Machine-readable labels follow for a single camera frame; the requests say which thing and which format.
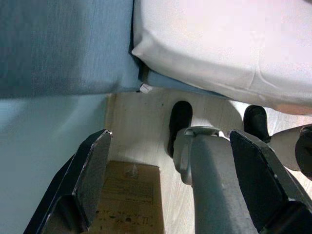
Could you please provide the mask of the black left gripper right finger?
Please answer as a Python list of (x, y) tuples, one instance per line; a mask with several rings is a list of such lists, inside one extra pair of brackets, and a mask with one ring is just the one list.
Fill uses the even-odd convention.
[(312, 200), (265, 142), (232, 130), (230, 143), (241, 192), (260, 234), (310, 234)]

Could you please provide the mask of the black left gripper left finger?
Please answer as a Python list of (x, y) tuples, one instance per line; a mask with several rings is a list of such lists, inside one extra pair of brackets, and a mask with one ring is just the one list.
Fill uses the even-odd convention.
[(26, 234), (80, 234), (96, 216), (112, 132), (89, 135), (58, 170), (29, 221)]

